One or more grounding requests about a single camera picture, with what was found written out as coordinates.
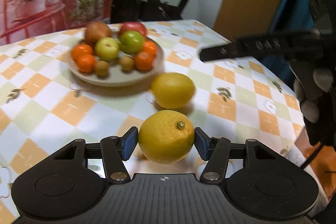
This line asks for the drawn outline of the gloved right hand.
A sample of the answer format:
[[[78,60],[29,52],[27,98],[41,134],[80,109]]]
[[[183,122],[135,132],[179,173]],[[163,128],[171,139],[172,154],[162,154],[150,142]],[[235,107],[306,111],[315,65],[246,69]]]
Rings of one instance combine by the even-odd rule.
[[[291,61],[290,69],[310,144],[335,147],[335,66]]]

